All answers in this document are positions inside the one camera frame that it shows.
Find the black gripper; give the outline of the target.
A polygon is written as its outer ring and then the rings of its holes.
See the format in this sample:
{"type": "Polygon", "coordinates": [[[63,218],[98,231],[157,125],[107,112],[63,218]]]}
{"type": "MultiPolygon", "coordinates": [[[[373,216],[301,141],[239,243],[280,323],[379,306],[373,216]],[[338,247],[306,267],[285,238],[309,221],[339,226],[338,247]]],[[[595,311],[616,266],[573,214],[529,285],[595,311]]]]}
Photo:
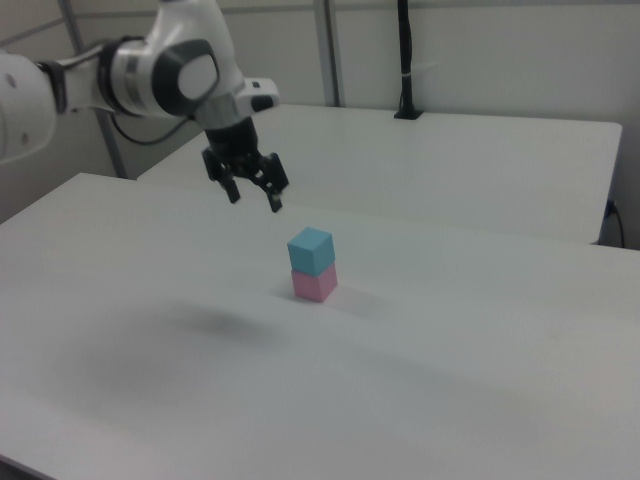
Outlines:
{"type": "Polygon", "coordinates": [[[247,118],[222,129],[205,131],[208,147],[202,152],[207,175],[226,192],[231,204],[241,196],[234,177],[252,179],[267,196],[273,213],[282,208],[282,192],[289,185],[284,166],[276,153],[263,156],[253,120],[247,118]]]}

